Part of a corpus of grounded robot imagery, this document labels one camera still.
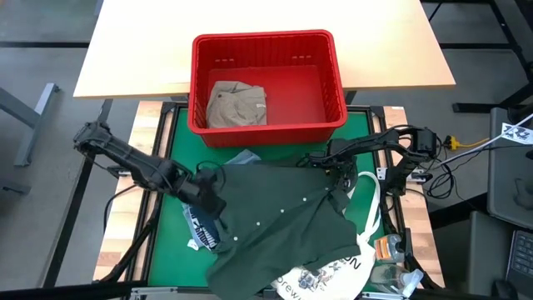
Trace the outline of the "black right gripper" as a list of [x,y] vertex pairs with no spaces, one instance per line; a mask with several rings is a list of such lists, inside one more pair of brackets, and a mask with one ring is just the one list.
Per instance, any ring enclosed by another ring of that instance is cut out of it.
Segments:
[[358,180],[357,157],[353,152],[355,144],[354,139],[332,139],[325,152],[311,152],[307,159],[314,167],[337,170],[341,174],[336,182],[337,188],[354,188]]

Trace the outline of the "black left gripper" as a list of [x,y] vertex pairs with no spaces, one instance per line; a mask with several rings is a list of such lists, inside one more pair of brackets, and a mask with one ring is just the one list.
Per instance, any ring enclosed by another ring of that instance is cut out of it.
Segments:
[[174,161],[176,168],[175,180],[172,184],[172,195],[190,205],[202,205],[202,209],[213,219],[220,217],[227,202],[216,195],[214,183],[216,172],[210,168],[198,168],[196,173]]

